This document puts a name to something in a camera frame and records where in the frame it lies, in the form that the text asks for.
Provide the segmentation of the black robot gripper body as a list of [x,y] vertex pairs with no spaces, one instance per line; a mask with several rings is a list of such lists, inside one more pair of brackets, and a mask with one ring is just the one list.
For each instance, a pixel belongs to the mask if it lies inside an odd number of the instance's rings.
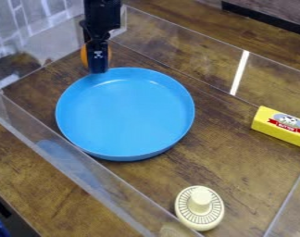
[[85,18],[79,21],[85,41],[106,40],[121,28],[122,0],[83,0]]

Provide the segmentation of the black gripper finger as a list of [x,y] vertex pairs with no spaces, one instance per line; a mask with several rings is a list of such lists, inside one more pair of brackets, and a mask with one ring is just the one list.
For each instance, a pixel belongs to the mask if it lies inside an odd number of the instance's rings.
[[99,74],[109,70],[109,43],[90,40],[87,42],[87,59],[90,73]]

